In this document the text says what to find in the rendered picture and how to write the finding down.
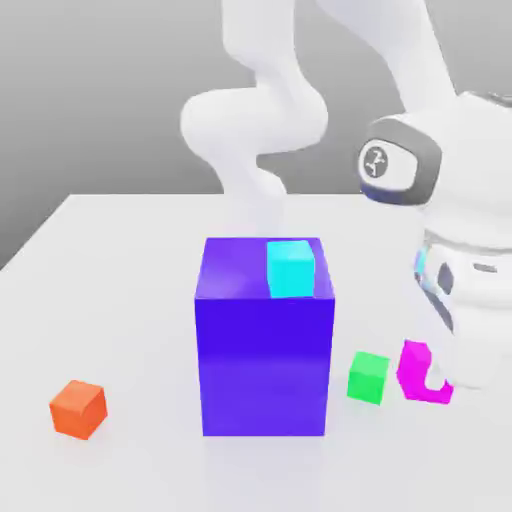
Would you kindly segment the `small magenta cube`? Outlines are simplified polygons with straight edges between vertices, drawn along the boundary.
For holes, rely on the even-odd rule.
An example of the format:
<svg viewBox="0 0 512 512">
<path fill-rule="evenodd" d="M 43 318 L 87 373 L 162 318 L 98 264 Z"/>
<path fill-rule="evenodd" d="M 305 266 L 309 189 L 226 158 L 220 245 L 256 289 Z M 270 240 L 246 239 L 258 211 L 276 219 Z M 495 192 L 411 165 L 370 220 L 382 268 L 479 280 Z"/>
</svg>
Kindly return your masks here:
<svg viewBox="0 0 512 512">
<path fill-rule="evenodd" d="M 426 385 L 432 353 L 424 342 L 406 339 L 400 354 L 396 377 L 406 399 L 432 404 L 450 403 L 454 387 L 444 380 L 443 386 L 434 390 Z"/>
</svg>

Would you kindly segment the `small green cube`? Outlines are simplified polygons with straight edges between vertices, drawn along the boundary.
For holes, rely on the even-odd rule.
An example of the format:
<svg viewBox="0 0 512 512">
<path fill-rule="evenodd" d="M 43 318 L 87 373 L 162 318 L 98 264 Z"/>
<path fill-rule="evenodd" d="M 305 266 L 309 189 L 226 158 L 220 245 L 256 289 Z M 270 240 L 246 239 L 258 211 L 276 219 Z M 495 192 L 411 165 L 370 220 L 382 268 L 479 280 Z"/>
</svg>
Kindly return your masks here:
<svg viewBox="0 0 512 512">
<path fill-rule="evenodd" d="M 390 359 L 381 355 L 358 351 L 352 361 L 347 396 L 380 405 L 387 380 Z"/>
</svg>

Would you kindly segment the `large purple box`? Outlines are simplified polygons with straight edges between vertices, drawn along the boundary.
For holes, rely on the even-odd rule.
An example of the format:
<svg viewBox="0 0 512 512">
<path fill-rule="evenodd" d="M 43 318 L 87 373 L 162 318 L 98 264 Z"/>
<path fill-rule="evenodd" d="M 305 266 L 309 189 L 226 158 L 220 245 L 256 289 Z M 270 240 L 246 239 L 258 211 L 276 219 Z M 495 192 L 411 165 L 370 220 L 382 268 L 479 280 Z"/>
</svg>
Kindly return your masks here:
<svg viewBox="0 0 512 512">
<path fill-rule="evenodd" d="M 266 238 L 209 237 L 194 297 L 206 436 L 325 432 L 335 293 L 322 243 L 310 297 L 272 297 Z"/>
</svg>

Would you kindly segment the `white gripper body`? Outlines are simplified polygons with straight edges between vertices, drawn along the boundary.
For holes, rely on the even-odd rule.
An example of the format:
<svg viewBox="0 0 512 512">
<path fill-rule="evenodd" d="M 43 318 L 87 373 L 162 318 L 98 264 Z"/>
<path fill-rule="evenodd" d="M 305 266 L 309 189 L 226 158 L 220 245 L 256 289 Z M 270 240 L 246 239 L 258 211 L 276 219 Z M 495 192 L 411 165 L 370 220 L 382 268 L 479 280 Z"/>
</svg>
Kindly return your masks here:
<svg viewBox="0 0 512 512">
<path fill-rule="evenodd" d="M 512 356 L 512 309 L 459 307 L 438 313 L 442 327 L 430 342 L 432 363 L 426 383 L 439 389 L 482 389 Z"/>
</svg>

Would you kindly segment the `small orange cube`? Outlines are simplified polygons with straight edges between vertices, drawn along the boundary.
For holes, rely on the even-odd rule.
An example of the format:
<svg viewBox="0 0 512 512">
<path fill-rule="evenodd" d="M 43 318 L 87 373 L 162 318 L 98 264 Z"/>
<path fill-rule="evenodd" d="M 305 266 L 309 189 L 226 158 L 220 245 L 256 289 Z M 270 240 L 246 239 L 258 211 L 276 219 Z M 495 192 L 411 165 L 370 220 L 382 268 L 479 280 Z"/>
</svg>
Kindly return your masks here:
<svg viewBox="0 0 512 512">
<path fill-rule="evenodd" d="M 88 440 L 107 418 L 107 403 L 102 386 L 71 380 L 49 403 L 55 430 Z"/>
</svg>

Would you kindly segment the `small cyan cube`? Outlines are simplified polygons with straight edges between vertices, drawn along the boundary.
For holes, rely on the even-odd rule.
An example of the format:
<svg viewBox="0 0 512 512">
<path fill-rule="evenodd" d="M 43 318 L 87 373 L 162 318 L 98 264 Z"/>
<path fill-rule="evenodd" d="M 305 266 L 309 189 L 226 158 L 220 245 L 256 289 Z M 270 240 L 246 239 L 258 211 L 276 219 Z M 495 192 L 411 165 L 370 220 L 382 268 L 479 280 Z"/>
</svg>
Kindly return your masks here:
<svg viewBox="0 0 512 512">
<path fill-rule="evenodd" d="M 307 240 L 274 240 L 266 246 L 266 276 L 272 298 L 314 294 L 315 257 Z"/>
</svg>

